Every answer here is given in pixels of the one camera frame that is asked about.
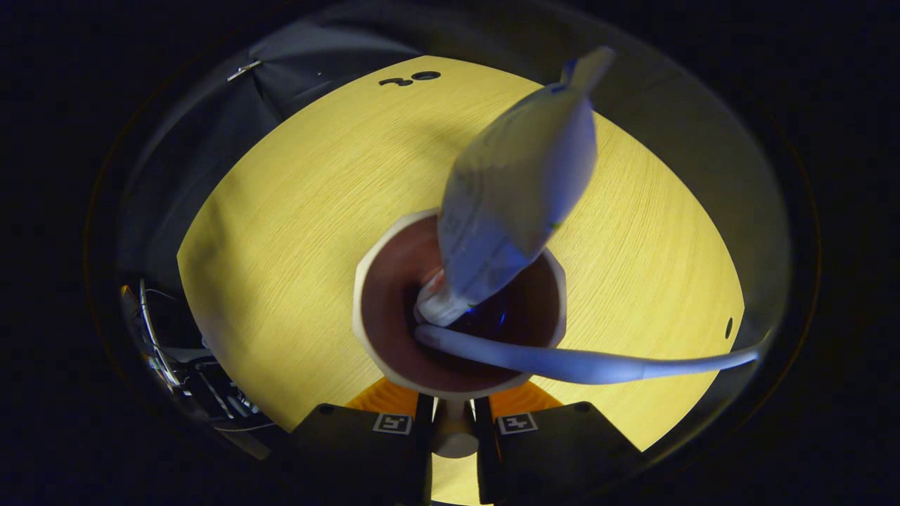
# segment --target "black printed number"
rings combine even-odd
[[[409,86],[412,82],[415,81],[430,81],[431,79],[437,79],[441,77],[440,72],[435,72],[434,70],[426,70],[424,72],[416,72],[412,76],[409,76],[412,79],[404,79],[402,77],[391,77],[390,79],[382,79],[378,81],[378,84],[381,86],[384,85],[397,85],[397,86]]]

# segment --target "metal clip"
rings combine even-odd
[[[229,76],[228,82],[231,82],[232,80],[234,80],[235,78],[237,78],[238,76],[240,76],[240,75],[243,74],[244,72],[247,72],[247,71],[250,70],[251,68],[253,68],[253,67],[258,67],[258,66],[260,66],[260,65],[262,65],[262,64],[263,64],[262,60],[259,60],[259,59],[258,59],[257,61],[254,61],[253,63],[251,63],[251,64],[249,64],[249,65],[245,65],[245,66],[243,66],[243,67],[238,67],[238,71],[235,72],[234,74],[231,74],[231,75]]]

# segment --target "wooden table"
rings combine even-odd
[[[422,71],[439,78],[411,80]],[[379,85],[399,77],[407,86]],[[191,311],[215,356],[285,430],[382,374],[351,330],[356,264],[409,212],[436,207],[456,155],[538,84],[420,57],[361,77],[269,133],[222,179],[178,251]],[[599,163],[550,242],[566,271],[561,348],[656,358],[725,353],[743,297],[715,225],[641,143],[595,115]],[[638,448],[670,430],[715,373],[588,386],[534,378],[590,401]],[[473,457],[436,457],[434,499],[477,503]]]

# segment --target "cup rim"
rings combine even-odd
[[[450,392],[439,390],[436,388],[429,388],[420,384],[416,384],[394,371],[381,359],[381,357],[379,357],[372,346],[372,342],[369,340],[369,336],[365,331],[365,326],[363,325],[362,311],[363,283],[365,282],[366,276],[369,273],[369,268],[372,266],[372,263],[375,261],[375,258],[378,256],[384,246],[388,243],[388,241],[393,239],[394,236],[409,227],[412,223],[430,218],[437,213],[438,208],[435,207],[427,209],[425,211],[413,212],[401,216],[375,242],[375,244],[365,253],[365,255],[363,255],[363,258],[356,266],[356,276],[354,280],[353,333],[354,335],[356,335],[356,338],[359,340],[360,344],[363,345],[363,349],[365,349],[365,352],[374,361],[378,368],[381,369],[382,373],[384,373],[384,376],[388,379],[388,381],[404,388],[409,388],[410,390],[414,390],[416,392],[425,393],[431,395],[432,397],[446,399],[449,401],[467,401],[469,399],[486,397],[493,393],[503,392],[510,388],[520,386],[527,382],[532,375],[529,373],[520,373],[519,375],[516,375],[501,384],[470,392]],[[559,319],[556,322],[556,327],[553,329],[553,335],[550,338],[549,343],[547,344],[547,348],[556,348],[559,345],[560,341],[563,340],[566,328],[567,307],[565,271],[563,270],[563,266],[561,266],[560,263],[556,260],[556,257],[554,257],[553,253],[550,252],[549,248],[545,248],[544,251],[541,252],[541,255],[546,258],[547,265],[550,267],[550,271],[553,273],[553,280],[556,283],[556,292],[559,299]]]

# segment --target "ceramic cup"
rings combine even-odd
[[[461,402],[519,386],[531,375],[453,357],[416,342],[412,309],[419,289],[440,267],[437,209],[401,217],[356,268],[353,330],[389,381],[450,402],[452,416],[445,431],[456,434],[450,439],[458,443],[464,432],[457,420],[463,416],[456,408]],[[545,250],[509,285],[448,328],[555,348],[565,333],[565,309],[563,268]]]

